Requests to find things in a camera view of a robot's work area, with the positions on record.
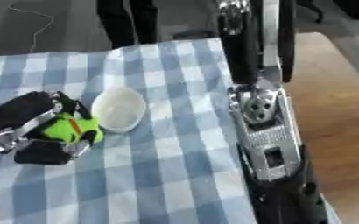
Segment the table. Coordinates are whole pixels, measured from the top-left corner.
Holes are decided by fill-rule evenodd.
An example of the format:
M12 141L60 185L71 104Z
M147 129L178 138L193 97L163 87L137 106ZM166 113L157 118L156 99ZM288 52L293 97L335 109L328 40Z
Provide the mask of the table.
M128 86L148 104L131 133L107 133L74 163L2 157L0 224L256 223L235 153L229 84L218 39L0 57L0 103L62 90L90 106L103 89Z
M359 73L325 37L298 38L286 86L321 189L343 223L359 224Z

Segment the wooden table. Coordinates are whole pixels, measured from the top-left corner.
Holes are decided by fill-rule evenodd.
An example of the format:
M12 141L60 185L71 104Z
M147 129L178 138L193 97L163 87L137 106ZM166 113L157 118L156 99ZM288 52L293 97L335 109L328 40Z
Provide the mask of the wooden table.
M323 192L343 223L359 224L359 73L325 36L300 34L286 90Z

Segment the gray floor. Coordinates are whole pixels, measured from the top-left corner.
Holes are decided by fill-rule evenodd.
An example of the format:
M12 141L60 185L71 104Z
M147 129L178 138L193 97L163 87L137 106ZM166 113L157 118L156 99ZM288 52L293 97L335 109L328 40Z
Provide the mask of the gray floor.
M175 32L214 26L214 0L155 2L159 7L161 41L170 40ZM298 31L324 33L359 71L359 21L349 19L332 0L316 3L327 13L325 22L315 24L314 14L299 7ZM28 53L33 34L50 21L47 17L8 10L9 4L55 16L53 25L37 37L37 53L109 50L109 41L95 15L94 0L0 0L0 55Z

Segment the orange stripe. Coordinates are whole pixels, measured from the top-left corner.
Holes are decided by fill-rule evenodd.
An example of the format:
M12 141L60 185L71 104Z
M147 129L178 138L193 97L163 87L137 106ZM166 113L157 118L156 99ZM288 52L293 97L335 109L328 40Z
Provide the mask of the orange stripe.
M74 119L69 119L69 122L72 125L72 128L74 128L74 130L77 132L77 134L79 134L81 136L81 130L79 128L79 125L77 125L76 121Z

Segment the cable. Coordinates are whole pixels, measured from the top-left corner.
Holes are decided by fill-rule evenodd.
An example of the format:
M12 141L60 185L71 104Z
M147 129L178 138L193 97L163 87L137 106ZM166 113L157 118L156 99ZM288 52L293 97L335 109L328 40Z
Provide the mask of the cable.
M40 30L36 31L34 33L34 35L33 35L32 47L30 49L30 53L33 53L35 48L37 47L37 36L41 32L43 32L45 29L49 28L49 26L51 26L54 23L55 18L54 18L54 16L46 15L46 14L43 14L43 13L40 13L40 12L37 12L37 11L34 11L34 10L21 10L21 9L13 7L13 5L14 5L14 3L8 5L8 9L13 10L13 11L20 11L20 12L23 12L23 13L32 13L32 14L35 14L35 15L38 15L38 16L41 16L41 17L50 18L50 22L47 23L46 25L44 25Z

